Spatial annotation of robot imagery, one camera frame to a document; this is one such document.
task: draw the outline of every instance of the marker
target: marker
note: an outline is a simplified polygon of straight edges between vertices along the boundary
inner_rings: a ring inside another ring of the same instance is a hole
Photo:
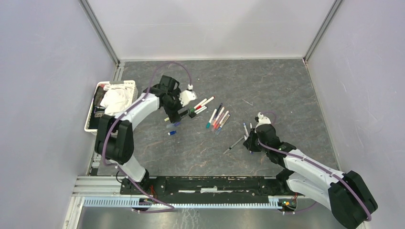
[[[166,128],[169,129],[169,128],[172,128],[172,127],[176,127],[178,125],[180,125],[180,122],[170,123],[170,124],[166,125]]]
[[[217,125],[216,125],[215,128],[219,127],[219,126],[222,124],[222,122],[225,120],[225,118],[226,118],[226,116],[227,116],[228,114],[229,114],[229,111],[226,111],[225,114],[224,114],[224,116],[222,117],[221,121],[219,121],[219,123],[217,123]]]
[[[194,108],[192,108],[190,110],[190,114],[193,113],[195,110],[198,110],[199,108],[201,108],[202,106],[200,106],[201,104],[205,103],[207,101],[207,99],[203,99],[199,104],[197,104]]]
[[[218,116],[218,113],[219,113],[219,110],[221,109],[221,107],[222,107],[222,103],[220,103],[218,109],[216,109],[214,118],[216,118]]]
[[[213,115],[211,116],[210,120],[208,121],[208,123],[207,123],[207,129],[210,128],[211,122],[212,122],[213,119],[214,119],[214,115],[215,115],[216,111],[217,111],[217,109],[214,110]]]
[[[237,145],[240,141],[242,141],[243,137],[241,137],[239,140],[237,140],[233,145],[231,145],[227,150],[224,151],[224,154],[228,153],[229,150],[231,150],[235,145]]]
[[[249,132],[247,131],[247,128],[246,128],[246,123],[243,123],[243,128],[245,129],[246,136],[249,136]]]
[[[197,110],[197,107],[200,106],[201,104],[203,104],[205,101],[207,101],[207,99],[203,99],[199,104],[197,104],[194,109]]]
[[[219,132],[222,130],[222,127],[225,125],[225,123],[226,123],[226,121],[228,120],[228,118],[231,116],[231,114],[228,114],[227,116],[226,116],[226,118],[224,119],[224,121],[222,122],[222,124],[219,126],[219,128],[218,128],[218,130],[216,131],[216,135],[218,135],[219,134]]]
[[[199,113],[201,113],[203,110],[207,109],[206,106],[201,107],[200,109],[198,109],[198,111],[195,112],[196,115],[198,115]]]
[[[222,120],[223,117],[224,117],[224,114],[222,114],[221,116],[218,116],[219,120]],[[212,129],[213,132],[214,132],[214,130],[217,128],[218,124],[219,124],[219,121],[217,121],[217,123],[214,124],[214,127],[213,127],[213,129]]]
[[[202,106],[202,107],[196,109],[194,112],[195,112],[195,113],[198,112],[198,111],[201,110],[201,108],[203,108],[203,107],[207,107],[207,106]]]
[[[215,96],[209,98],[207,101],[205,101],[204,103],[202,103],[201,105],[199,105],[196,110],[198,110],[199,108],[205,106],[207,103],[211,102],[213,99],[215,98]]]
[[[199,102],[195,107],[191,108],[189,110],[189,113],[193,113],[195,110],[200,109],[202,106],[200,106],[201,104],[205,103],[205,101],[207,101],[207,99],[203,99],[201,102]]]
[[[222,112],[224,112],[225,107],[223,106],[220,110],[220,112],[218,113],[218,115],[216,116],[215,120],[214,120],[214,124],[216,125],[216,123],[218,122],[219,116],[221,116]]]

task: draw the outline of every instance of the blue pen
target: blue pen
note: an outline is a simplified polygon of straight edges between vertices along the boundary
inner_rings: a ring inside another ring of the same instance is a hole
[[[166,125],[166,128],[169,129],[169,128],[172,128],[172,127],[176,127],[178,125],[180,125],[180,122],[170,123],[170,124]]]

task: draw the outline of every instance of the gray floor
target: gray floor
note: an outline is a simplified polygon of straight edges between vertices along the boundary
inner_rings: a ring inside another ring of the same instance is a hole
[[[163,109],[149,115],[134,131],[135,156],[153,176],[272,176],[281,167],[272,164],[264,153],[253,155],[242,142],[228,154],[223,151],[239,139],[242,122],[254,123],[260,111],[277,113],[274,126],[280,140],[289,142],[315,160],[337,168],[315,91],[302,60],[218,60],[183,61],[193,76],[197,101],[215,96],[208,109],[194,119],[185,118],[168,136]],[[127,62],[123,80],[135,80],[141,92],[148,86],[154,69],[161,62]],[[181,89],[188,84],[185,71],[168,65],[162,73],[178,80]],[[205,128],[213,110],[223,103],[231,118],[223,131],[214,135]],[[101,166],[99,175],[114,175],[116,170]]]

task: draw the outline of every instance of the white marker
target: white marker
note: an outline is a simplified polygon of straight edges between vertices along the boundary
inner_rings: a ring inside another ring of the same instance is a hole
[[[225,107],[223,106],[221,108],[221,110],[219,111],[218,115],[216,116],[213,125],[215,126],[215,124],[218,122],[219,117],[221,116],[222,112],[224,112]]]
[[[206,106],[201,107],[200,109],[198,109],[198,111],[195,112],[196,115],[198,115],[199,113],[201,113],[203,110],[207,109]]]
[[[224,119],[228,116],[229,111],[226,111],[224,116],[222,117],[222,119],[219,121],[219,123],[217,124],[217,126],[220,126],[222,124],[222,122],[224,121]]]
[[[205,101],[207,101],[207,99],[203,99],[199,104],[197,104],[194,109],[197,109],[198,106],[200,106],[201,104],[203,104]]]
[[[211,122],[212,122],[213,119],[214,119],[215,113],[216,113],[216,109],[214,110],[213,115],[211,116],[210,120],[209,120],[208,123],[207,123],[207,128],[210,128],[210,125],[211,125]]]
[[[203,104],[201,104],[200,106],[203,107],[205,106],[207,103],[211,102],[212,100],[214,100],[215,96],[209,98],[207,101],[205,101]]]

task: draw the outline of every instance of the pen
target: pen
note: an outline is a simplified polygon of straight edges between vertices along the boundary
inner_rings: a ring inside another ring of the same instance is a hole
[[[216,109],[214,118],[216,118],[218,116],[218,113],[219,113],[219,110],[221,109],[221,107],[222,107],[222,103],[220,103],[218,109]]]
[[[243,123],[243,128],[245,129],[245,136],[246,137],[249,136],[249,133],[248,133],[247,128],[246,128],[246,123]]]
[[[218,135],[219,134],[219,132],[222,130],[222,127],[225,125],[225,123],[226,123],[226,121],[228,120],[228,118],[231,116],[231,114],[228,114],[227,116],[226,116],[226,118],[224,119],[224,121],[222,122],[222,124],[219,126],[219,128],[218,128],[218,130],[216,131],[216,135]]]
[[[198,115],[199,113],[201,113],[203,110],[207,109],[206,106],[201,107],[200,109],[198,109],[198,111],[195,111],[195,114]]]
[[[229,111],[226,111],[222,119],[219,121],[219,123],[216,124],[215,128],[219,127],[222,122],[225,120],[226,116],[229,114]]]
[[[210,120],[209,120],[208,123],[207,123],[207,129],[210,128],[211,122],[212,122],[213,119],[214,119],[214,116],[215,116],[216,111],[217,111],[217,109],[215,109],[214,112],[213,112],[213,114],[211,115],[211,118],[210,118]]]
[[[207,101],[207,99],[203,99],[201,102],[199,102],[199,103],[194,107],[194,109],[196,110],[197,107],[198,107],[199,105],[203,104],[205,101]]]
[[[221,116],[218,116],[217,118],[219,118],[219,120],[222,120],[223,117],[224,117],[224,114],[222,114]],[[214,125],[213,125],[214,127],[213,127],[212,131],[214,131],[217,128],[218,123],[219,123],[219,121],[217,121],[216,123],[214,122]]]
[[[220,118],[222,112],[224,112],[224,109],[225,109],[225,107],[223,106],[223,107],[221,108],[220,112],[218,113],[217,117],[215,118],[214,123],[213,123],[214,126],[215,126],[216,123],[218,122],[218,119]]]
[[[200,107],[205,106],[207,103],[211,102],[213,99],[215,98],[215,96],[209,98],[207,101],[205,101],[204,103],[202,103],[201,105],[199,105],[196,110],[198,110]]]

